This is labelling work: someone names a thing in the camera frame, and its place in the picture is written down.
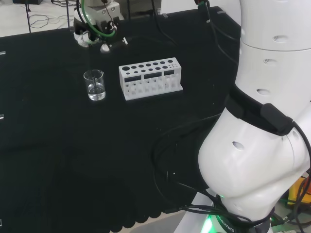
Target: circular hole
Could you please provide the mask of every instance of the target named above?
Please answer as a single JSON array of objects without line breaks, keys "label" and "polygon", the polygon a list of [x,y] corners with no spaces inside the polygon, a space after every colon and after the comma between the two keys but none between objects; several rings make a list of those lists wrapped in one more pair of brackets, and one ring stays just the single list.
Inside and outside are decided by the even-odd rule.
[{"label": "circular hole", "polygon": [[232,142],[232,144],[237,150],[239,151],[244,150],[244,146],[240,142]]},{"label": "circular hole", "polygon": [[257,89],[257,92],[262,96],[269,96],[271,94],[270,91],[267,89]]}]

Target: black table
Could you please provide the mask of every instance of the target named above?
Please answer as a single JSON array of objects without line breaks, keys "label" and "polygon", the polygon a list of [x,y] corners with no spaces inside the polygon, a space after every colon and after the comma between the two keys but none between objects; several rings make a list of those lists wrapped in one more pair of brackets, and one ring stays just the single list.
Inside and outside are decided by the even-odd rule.
[{"label": "black table", "polygon": [[[217,11],[215,24],[239,37],[239,26]],[[170,208],[153,183],[152,143],[171,127],[221,112],[237,67],[217,50],[197,10],[159,21],[178,47],[137,38],[103,55],[100,45],[78,46],[68,29],[0,39],[0,232],[118,232]],[[120,38],[138,34],[165,39],[152,18],[120,25]],[[219,41],[238,58],[239,44]],[[183,92],[124,100],[118,66],[170,57],[182,67]],[[105,72],[99,103],[86,93],[90,67]],[[197,146],[195,135],[182,139],[162,164],[169,177],[204,188]],[[195,195],[161,177],[159,185],[180,204]]]}]

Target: black velcro strap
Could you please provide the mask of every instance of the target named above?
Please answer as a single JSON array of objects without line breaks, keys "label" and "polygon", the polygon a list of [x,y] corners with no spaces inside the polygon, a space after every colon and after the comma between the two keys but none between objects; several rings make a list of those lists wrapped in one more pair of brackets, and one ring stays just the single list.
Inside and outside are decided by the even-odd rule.
[{"label": "black velcro strap", "polygon": [[293,128],[292,119],[282,114],[272,104],[263,105],[254,100],[236,85],[231,88],[225,107],[236,118],[269,133],[284,136]]},{"label": "black velcro strap", "polygon": [[271,210],[269,215],[261,220],[258,221],[253,221],[253,222],[248,222],[248,221],[237,221],[233,218],[228,218],[228,220],[231,222],[233,226],[235,226],[239,232],[241,233],[246,233],[249,232],[251,228],[254,228],[262,223],[269,222],[270,223],[270,218],[272,214],[274,213],[274,208]]},{"label": "black velcro strap", "polygon": [[249,229],[248,233],[267,233],[270,229],[271,221],[267,220],[262,224]]}]

